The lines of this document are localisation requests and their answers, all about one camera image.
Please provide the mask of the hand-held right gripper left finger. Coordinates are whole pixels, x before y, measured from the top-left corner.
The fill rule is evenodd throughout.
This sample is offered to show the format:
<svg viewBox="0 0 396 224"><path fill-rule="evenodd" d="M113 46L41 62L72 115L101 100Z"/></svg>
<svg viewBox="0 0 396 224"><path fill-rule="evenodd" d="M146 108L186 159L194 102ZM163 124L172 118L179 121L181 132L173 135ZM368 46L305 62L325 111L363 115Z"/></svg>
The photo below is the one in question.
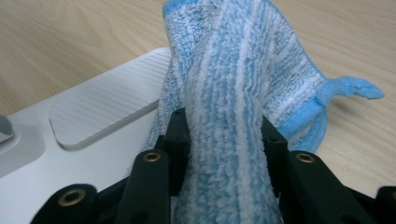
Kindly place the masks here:
<svg viewBox="0 0 396 224"><path fill-rule="evenodd" d="M184 108L171 114L165 134L157 139L156 148L165 151L169 159L169 188L178 196L186 174L191 146L190 131Z"/></svg>

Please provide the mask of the blue striped cloth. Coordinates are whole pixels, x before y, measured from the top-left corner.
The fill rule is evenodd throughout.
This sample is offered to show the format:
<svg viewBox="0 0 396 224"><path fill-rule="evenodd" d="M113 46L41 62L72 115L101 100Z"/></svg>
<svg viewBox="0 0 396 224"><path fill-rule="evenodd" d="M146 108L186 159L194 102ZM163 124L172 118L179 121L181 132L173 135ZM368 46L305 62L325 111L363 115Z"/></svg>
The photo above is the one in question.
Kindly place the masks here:
<svg viewBox="0 0 396 224"><path fill-rule="evenodd" d="M379 99L356 77L325 77L271 0L167 0L172 58L148 145L183 109L188 167L173 224L281 224L263 152L269 120L293 150L315 151L336 95Z"/></svg>

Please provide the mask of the white desk lamp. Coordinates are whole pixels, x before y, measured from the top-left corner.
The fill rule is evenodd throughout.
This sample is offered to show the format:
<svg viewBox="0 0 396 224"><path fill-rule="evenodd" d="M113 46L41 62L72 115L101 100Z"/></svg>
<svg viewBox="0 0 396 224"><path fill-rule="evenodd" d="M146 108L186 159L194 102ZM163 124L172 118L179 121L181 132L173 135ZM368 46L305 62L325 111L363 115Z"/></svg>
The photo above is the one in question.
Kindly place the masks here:
<svg viewBox="0 0 396 224"><path fill-rule="evenodd" d="M146 144L168 69L155 49L9 116L0 141L0 224L30 224L72 184L102 190L128 175Z"/></svg>

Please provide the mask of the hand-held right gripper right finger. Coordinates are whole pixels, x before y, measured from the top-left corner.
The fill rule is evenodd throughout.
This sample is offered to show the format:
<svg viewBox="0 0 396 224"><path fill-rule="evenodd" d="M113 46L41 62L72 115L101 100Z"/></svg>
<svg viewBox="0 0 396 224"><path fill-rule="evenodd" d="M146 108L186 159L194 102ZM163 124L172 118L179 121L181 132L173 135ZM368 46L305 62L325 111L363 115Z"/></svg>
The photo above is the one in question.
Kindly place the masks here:
<svg viewBox="0 0 396 224"><path fill-rule="evenodd" d="M284 165L289 152L288 141L266 117L262 118L261 130L271 185L278 198L282 190Z"/></svg>

